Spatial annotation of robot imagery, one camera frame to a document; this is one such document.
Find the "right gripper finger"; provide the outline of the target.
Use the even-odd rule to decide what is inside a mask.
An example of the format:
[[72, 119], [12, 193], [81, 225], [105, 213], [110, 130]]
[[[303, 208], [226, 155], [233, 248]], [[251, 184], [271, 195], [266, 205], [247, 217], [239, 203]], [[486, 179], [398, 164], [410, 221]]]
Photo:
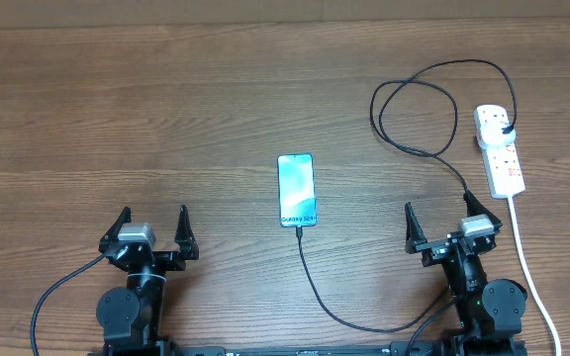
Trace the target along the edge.
[[491, 224], [494, 226], [495, 232], [500, 231], [500, 228], [503, 225], [502, 221], [485, 206], [483, 206], [470, 190], [465, 191], [463, 194], [463, 200], [465, 201], [467, 208], [467, 217], [486, 215]]
[[409, 254], [418, 253], [421, 245], [426, 244], [428, 240], [411, 203], [405, 205], [405, 216], [407, 225], [405, 251]]

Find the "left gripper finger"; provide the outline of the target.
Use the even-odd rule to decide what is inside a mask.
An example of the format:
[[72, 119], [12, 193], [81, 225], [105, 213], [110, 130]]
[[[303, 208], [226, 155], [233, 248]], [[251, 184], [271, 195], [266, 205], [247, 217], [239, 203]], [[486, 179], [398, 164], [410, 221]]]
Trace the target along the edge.
[[124, 207], [116, 221], [100, 238], [98, 247], [99, 252], [106, 253], [111, 243], [118, 240], [118, 234], [122, 226], [125, 223], [130, 223], [131, 221], [131, 209], [129, 207]]
[[178, 252], [182, 259], [199, 259], [199, 246], [192, 231], [188, 209], [185, 205], [180, 206], [174, 242], [178, 245]]

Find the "blue screen smartphone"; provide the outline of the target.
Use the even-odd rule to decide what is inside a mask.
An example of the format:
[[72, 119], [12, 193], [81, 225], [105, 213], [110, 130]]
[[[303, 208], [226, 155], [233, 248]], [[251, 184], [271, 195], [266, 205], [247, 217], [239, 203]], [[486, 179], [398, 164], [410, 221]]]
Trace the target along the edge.
[[317, 224], [314, 161], [311, 153], [277, 158], [280, 224], [283, 227]]

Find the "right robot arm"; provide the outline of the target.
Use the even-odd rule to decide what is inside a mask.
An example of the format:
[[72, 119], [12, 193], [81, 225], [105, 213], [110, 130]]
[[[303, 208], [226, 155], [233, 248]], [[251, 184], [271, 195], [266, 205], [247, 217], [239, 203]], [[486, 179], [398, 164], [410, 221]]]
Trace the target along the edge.
[[[405, 205], [405, 250], [419, 253], [425, 267], [442, 267], [451, 301], [433, 313], [405, 343], [391, 351], [401, 355], [524, 355], [522, 332], [527, 291], [510, 279], [490, 281], [480, 256], [493, 250], [502, 222], [469, 191], [463, 199], [467, 217], [446, 238], [427, 240], [411, 204]], [[450, 308], [456, 308], [460, 327], [446, 330], [438, 340], [421, 341], [425, 329]]]

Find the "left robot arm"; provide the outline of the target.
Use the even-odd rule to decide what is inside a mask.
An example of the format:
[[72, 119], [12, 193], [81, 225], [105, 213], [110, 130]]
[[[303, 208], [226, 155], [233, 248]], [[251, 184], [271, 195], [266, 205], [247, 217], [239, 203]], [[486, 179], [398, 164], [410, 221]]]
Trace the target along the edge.
[[147, 222], [133, 222], [131, 209], [101, 237], [99, 251], [108, 262], [127, 273], [127, 283], [107, 291], [96, 307], [103, 327], [104, 355], [178, 355], [179, 346], [159, 334], [168, 272], [183, 271], [188, 260], [199, 258], [187, 207], [179, 208], [174, 250], [155, 250], [156, 238]]

